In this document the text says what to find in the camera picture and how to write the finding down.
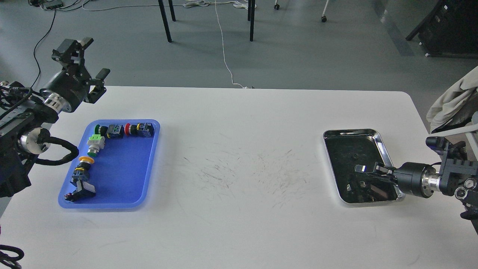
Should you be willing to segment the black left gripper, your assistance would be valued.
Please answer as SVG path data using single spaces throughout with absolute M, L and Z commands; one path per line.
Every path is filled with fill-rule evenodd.
M 85 50 L 94 42 L 91 37 L 81 40 L 65 39 L 52 51 L 52 59 L 62 66 L 40 90 L 43 105 L 60 112 L 72 113 L 82 102 L 95 104 L 105 93 L 105 78 L 110 69 L 103 68 L 91 78 L 85 67 Z

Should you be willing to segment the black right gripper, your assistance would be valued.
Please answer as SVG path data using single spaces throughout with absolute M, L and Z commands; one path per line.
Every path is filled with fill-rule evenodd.
M 396 169 L 376 162 L 370 166 L 355 165 L 354 170 L 375 178 L 374 186 L 382 191 L 397 191 L 399 187 L 404 194 L 422 198 L 429 198 L 433 193 L 441 191 L 441 176 L 428 164 L 406 162 Z

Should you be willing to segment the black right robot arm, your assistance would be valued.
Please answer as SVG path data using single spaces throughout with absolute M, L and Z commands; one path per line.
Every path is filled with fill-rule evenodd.
M 355 172 L 391 182 L 404 194 L 429 198 L 440 192 L 455 197 L 465 207 L 461 218 L 476 221 L 477 161 L 468 160 L 465 142 L 453 144 L 445 137 L 432 136 L 426 139 L 426 145 L 440 155 L 439 170 L 424 163 L 406 162 L 401 167 L 392 167 L 376 162 L 372 166 L 356 165 Z

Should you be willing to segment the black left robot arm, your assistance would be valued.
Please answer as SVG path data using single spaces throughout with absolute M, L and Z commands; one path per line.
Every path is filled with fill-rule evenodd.
M 96 103 L 106 92 L 103 68 L 92 78 L 85 67 L 85 50 L 93 38 L 65 39 L 52 51 L 62 69 L 39 92 L 19 82 L 1 84 L 1 197 L 12 197 L 31 185 L 34 164 L 59 166 L 79 155 L 78 148 L 51 136 L 45 124 L 58 121 L 61 112 L 72 113 L 82 103 Z

